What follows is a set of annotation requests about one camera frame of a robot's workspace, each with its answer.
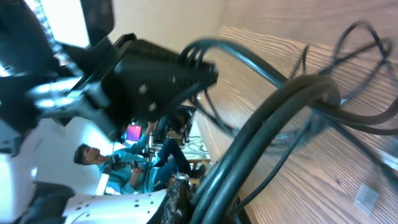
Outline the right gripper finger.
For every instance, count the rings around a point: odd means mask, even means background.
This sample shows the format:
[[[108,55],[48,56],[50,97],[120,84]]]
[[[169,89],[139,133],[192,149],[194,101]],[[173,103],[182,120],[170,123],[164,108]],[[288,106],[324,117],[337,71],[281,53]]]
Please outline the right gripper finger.
[[[175,174],[171,187],[147,224],[181,224],[187,221],[189,176]]]

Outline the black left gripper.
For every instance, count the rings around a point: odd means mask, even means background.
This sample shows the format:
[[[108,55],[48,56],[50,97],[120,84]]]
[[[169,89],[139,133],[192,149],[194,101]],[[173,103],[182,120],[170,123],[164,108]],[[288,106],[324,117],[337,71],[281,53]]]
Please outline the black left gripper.
[[[132,33],[110,42],[113,28],[111,1],[1,1],[1,141],[74,117],[119,141],[132,121],[157,121],[217,82],[213,63]]]

